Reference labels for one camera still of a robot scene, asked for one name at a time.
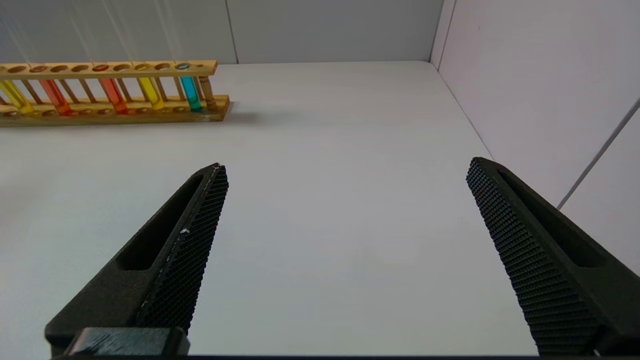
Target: yellow test tube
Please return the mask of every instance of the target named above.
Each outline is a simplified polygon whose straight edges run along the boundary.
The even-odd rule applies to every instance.
[[[24,95],[15,87],[15,84],[11,80],[0,80],[0,90],[2,90],[6,96],[11,100],[13,105],[18,108],[18,111],[26,115],[28,113],[33,113],[35,109],[29,103],[27,99],[25,99]]]
[[[145,97],[151,103],[151,107],[154,110],[160,110],[164,108],[164,101],[160,98],[156,85],[150,78],[138,78],[138,84],[142,92],[145,93]]]

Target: red test tube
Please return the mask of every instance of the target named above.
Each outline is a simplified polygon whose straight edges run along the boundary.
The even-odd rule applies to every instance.
[[[44,89],[44,92],[47,93],[49,100],[56,108],[60,115],[71,116],[73,110],[69,106],[69,103],[65,99],[65,96],[62,95],[60,88],[58,88],[55,80],[40,80],[40,85]]]
[[[114,79],[100,79],[100,84],[107,98],[111,101],[111,105],[113,105],[116,113],[127,114],[129,112],[127,110],[127,103],[122,98],[116,81]]]

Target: rack hole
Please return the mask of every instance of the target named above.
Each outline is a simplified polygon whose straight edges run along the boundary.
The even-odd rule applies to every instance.
[[[61,72],[67,70],[69,67],[66,65],[58,65],[51,68],[51,72]]]
[[[166,69],[169,69],[170,67],[171,67],[171,64],[162,63],[162,64],[156,65],[156,70],[166,70]]]
[[[89,70],[89,65],[78,65],[74,66],[73,69],[71,69],[71,71],[73,72],[81,72],[85,70]]]
[[[16,72],[20,72],[20,71],[25,71],[27,69],[26,66],[14,66],[12,68],[9,69],[9,72],[16,73]]]
[[[102,64],[102,65],[93,67],[93,71],[105,71],[108,68],[109,68],[109,65]]]
[[[40,66],[36,66],[33,69],[31,69],[31,72],[43,72],[44,70],[47,70],[46,66],[40,65]]]
[[[129,66],[129,64],[120,64],[120,65],[116,65],[115,67],[113,67],[113,70],[115,71],[124,71],[124,70],[128,70],[131,66]]]

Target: textured grip pad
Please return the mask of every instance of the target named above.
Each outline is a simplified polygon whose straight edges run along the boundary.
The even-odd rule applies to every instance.
[[[467,183],[541,355],[635,348],[635,274],[501,165],[474,158]]]

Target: blue test tube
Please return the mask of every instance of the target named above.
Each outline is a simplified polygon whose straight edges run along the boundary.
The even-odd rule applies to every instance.
[[[185,70],[189,68],[189,64],[181,63],[176,65],[179,70]],[[200,97],[198,96],[198,90],[196,89],[196,83],[191,76],[181,76],[180,82],[184,89],[184,95],[187,97],[189,107],[192,113],[201,113],[202,105],[200,104]]]

